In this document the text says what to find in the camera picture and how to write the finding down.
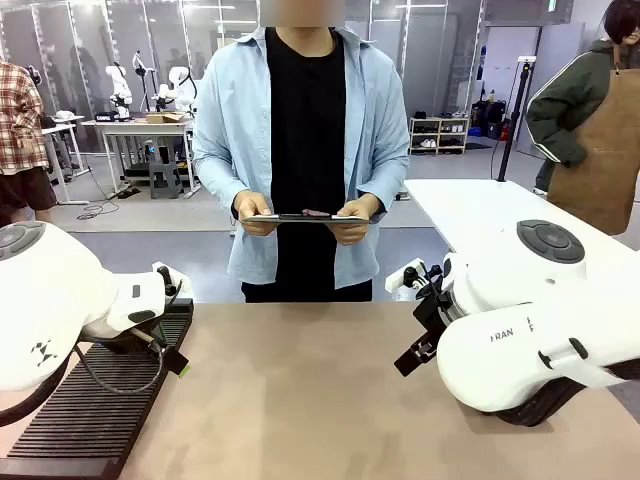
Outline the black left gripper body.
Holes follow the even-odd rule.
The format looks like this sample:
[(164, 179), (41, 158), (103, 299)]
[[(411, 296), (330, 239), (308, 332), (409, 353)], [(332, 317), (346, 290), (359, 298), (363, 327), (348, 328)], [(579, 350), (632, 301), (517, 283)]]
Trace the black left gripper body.
[(161, 332), (159, 322), (141, 324), (111, 339), (96, 337), (92, 339), (92, 342), (102, 345), (118, 355), (133, 353), (152, 355), (157, 353), (152, 346), (153, 343), (162, 348), (167, 346), (167, 341)]

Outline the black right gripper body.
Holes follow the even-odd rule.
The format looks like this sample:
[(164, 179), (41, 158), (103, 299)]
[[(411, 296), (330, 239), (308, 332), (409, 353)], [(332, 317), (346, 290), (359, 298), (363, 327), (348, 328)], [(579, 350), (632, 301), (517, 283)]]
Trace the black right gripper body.
[(415, 319), (423, 326), (425, 333), (417, 344), (420, 348), (436, 348), (440, 337), (450, 323), (448, 310), (451, 298), (448, 293), (425, 295), (413, 311)]

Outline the grey clipboard with black clip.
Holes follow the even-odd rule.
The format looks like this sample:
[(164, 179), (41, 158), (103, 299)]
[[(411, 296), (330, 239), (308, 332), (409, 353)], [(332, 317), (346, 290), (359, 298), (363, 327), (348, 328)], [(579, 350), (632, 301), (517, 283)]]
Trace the grey clipboard with black clip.
[(366, 225), (370, 224), (369, 219), (361, 218), (358, 216), (339, 216), (331, 214), (312, 214), (310, 211), (304, 211), (301, 214), (271, 214), (271, 215), (245, 215), (238, 214), (238, 219), (242, 222), (249, 223), (319, 223), (319, 224), (355, 224)]

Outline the person's left forearm blue sleeve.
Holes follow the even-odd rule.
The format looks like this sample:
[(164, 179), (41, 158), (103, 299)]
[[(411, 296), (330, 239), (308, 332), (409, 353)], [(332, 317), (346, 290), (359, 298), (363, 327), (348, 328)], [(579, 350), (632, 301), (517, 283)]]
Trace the person's left forearm blue sleeve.
[(368, 179), (356, 187), (358, 201), (363, 204), (371, 223), (378, 223), (388, 212), (402, 189), (408, 167), (409, 157), (404, 147), (373, 155)]

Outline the black slotted PCB rack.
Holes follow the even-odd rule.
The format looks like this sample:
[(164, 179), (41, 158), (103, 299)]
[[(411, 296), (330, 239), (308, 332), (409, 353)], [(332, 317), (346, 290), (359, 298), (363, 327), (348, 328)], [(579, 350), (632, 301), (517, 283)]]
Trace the black slotted PCB rack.
[(0, 480), (117, 480), (168, 375), (152, 355), (118, 355), (102, 345), (86, 352), (108, 383), (134, 389), (118, 395), (76, 364), (32, 418), (5, 457)]

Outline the person's right hand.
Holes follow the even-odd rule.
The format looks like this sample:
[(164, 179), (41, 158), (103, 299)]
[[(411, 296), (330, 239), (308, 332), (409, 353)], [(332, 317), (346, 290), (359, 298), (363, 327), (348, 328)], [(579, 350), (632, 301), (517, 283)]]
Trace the person's right hand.
[(233, 208), (237, 212), (238, 220), (244, 231), (252, 236), (265, 237), (270, 235), (278, 226), (277, 223), (261, 223), (251, 221), (255, 216), (271, 215), (264, 196), (261, 193), (244, 190), (234, 198)]

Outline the white side table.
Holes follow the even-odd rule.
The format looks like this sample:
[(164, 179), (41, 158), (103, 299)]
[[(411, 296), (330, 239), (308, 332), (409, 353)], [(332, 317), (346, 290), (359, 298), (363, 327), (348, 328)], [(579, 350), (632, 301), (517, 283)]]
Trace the white side table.
[(547, 220), (574, 234), (586, 250), (586, 273), (640, 287), (640, 252), (511, 182), (480, 179), (411, 179), (413, 200), (454, 251), (495, 240), (521, 220)]

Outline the dark grey step stool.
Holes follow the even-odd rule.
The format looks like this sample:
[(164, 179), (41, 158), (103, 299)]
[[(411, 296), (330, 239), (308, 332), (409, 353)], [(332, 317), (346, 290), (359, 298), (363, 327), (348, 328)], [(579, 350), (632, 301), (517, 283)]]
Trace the dark grey step stool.
[(157, 199), (178, 199), (183, 193), (177, 164), (153, 162), (149, 164), (150, 197)]

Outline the wooden shoe shelf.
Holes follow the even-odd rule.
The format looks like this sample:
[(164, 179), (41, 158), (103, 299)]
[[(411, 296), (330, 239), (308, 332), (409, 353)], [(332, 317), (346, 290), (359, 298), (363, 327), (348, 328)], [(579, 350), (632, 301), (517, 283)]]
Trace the wooden shoe shelf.
[(463, 116), (409, 119), (409, 153), (462, 154), (466, 150), (469, 119)]

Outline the black bags pile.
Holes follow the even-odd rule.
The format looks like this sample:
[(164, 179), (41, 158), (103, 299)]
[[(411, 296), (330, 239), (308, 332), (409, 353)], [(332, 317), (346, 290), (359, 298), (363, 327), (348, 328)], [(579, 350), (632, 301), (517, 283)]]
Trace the black bags pile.
[(507, 103), (481, 100), (474, 103), (470, 114), (470, 135), (499, 140), (502, 136)]

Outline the person in light blue shirt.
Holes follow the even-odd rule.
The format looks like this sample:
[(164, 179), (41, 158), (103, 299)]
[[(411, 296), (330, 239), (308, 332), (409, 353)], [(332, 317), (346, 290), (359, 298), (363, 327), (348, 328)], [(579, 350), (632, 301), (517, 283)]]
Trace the person in light blue shirt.
[[(408, 154), (394, 63), (344, 27), (256, 29), (212, 56), (197, 104), (193, 160), (229, 155), (271, 214), (368, 219), (356, 187), (373, 155)], [(239, 227), (228, 270), (247, 302), (371, 300), (378, 223), (282, 223), (259, 237), (229, 213)]]

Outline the white background workbench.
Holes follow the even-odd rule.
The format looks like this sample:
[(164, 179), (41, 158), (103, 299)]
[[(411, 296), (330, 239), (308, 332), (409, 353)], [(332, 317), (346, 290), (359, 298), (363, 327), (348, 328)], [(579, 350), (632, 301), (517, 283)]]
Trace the white background workbench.
[(201, 184), (192, 165), (193, 119), (177, 124), (147, 124), (146, 118), (130, 121), (86, 121), (102, 138), (114, 188), (119, 195), (129, 187), (129, 179), (147, 173), (153, 162), (177, 164), (186, 198), (196, 194)]

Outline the figure in plaid shirt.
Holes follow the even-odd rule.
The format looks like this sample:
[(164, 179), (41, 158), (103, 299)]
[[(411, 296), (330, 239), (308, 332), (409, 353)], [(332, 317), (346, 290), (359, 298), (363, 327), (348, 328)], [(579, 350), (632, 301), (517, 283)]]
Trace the figure in plaid shirt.
[(0, 213), (51, 223), (57, 205), (41, 129), (43, 104), (26, 69), (0, 60)]

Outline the person in green jacket apron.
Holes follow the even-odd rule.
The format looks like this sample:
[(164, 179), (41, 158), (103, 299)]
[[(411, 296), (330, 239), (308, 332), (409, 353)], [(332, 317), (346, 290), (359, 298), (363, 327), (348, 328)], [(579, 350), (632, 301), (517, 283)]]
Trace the person in green jacket apron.
[(640, 175), (640, 0), (612, 0), (604, 30), (530, 99), (526, 122), (545, 157), (535, 192), (615, 236)]

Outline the small white background robot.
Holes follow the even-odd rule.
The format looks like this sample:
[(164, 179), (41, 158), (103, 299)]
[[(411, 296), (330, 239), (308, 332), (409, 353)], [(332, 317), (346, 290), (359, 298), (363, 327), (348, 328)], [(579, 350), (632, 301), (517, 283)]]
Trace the small white background robot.
[(128, 121), (131, 118), (130, 106), (133, 103), (133, 95), (126, 80), (125, 69), (118, 63), (105, 67), (105, 73), (111, 78), (113, 92), (109, 99), (118, 113), (120, 121)]

